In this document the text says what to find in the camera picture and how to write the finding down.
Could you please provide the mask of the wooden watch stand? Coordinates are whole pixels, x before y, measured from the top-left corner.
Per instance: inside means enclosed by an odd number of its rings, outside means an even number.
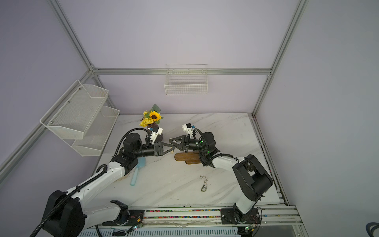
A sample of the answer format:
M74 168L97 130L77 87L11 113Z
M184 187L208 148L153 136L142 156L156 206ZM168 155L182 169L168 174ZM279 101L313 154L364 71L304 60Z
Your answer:
M201 164L199 154L194 152L182 152L176 153L174 159L177 162L185 162L187 165L197 165Z

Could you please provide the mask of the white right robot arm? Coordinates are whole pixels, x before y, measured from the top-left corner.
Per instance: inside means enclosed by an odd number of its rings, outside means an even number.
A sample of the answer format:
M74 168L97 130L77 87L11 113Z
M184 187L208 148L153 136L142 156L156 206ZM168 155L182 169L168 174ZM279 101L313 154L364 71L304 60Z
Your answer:
M193 134L196 133L200 134L199 138L187 134L171 138L169 143L182 152L197 152L200 163L205 167L221 168L234 173L242 194L232 208L220 210L222 224L261 224L261 212L256 204L273 185L272 177L256 156L237 158L221 153L216 148L213 133L203 133L197 128L193 131Z

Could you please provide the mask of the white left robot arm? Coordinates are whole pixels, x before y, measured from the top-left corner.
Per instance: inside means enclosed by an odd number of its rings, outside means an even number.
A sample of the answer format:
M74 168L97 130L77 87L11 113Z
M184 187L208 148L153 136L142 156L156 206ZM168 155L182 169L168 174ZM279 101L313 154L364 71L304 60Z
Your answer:
M140 158L160 157L175 150L172 144L161 141L161 128L144 129L144 141L138 130L134 128L122 136L111 161L100 165L93 176L67 191L53 192L42 220L31 236L45 230L54 237L76 237L83 230L97 228L106 222L119 226L130 223L133 218L128 205L117 199L95 208L88 208L88 204L112 183L135 169Z

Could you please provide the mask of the light blue plastic shovel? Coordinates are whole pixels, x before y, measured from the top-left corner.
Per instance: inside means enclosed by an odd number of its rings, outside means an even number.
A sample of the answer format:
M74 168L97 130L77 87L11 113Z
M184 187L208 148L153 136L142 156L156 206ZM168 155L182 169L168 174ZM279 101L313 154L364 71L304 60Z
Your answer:
M138 164L135 168L135 172L132 176L130 186L135 186L138 178L138 174L141 168L143 168L146 165L146 157L138 158Z

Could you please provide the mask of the sunflower bouquet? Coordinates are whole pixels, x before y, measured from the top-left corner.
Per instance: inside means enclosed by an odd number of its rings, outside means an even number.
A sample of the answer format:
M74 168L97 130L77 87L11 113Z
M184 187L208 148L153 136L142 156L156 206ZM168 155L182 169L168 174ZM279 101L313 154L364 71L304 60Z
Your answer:
M157 104L154 104L149 110L143 112L143 117L140 121L140 126L147 128L148 124L157 123L163 119L161 115L161 109Z

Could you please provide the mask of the white two-tier mesh shelf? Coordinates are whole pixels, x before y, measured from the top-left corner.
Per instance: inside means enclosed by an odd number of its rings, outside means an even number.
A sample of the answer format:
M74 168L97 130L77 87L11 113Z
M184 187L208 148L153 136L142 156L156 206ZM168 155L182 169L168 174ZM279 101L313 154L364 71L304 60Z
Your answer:
M102 155L119 110L106 105L109 91L74 82L40 123L82 157Z

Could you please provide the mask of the aluminium cage frame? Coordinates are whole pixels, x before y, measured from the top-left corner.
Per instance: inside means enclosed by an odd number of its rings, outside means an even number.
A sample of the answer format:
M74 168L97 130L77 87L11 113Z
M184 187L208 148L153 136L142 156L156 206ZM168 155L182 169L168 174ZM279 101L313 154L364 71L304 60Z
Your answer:
M259 147L254 110L299 1L1 1L1 215L40 219L48 197L107 164L160 107L163 141L191 123L224 154Z

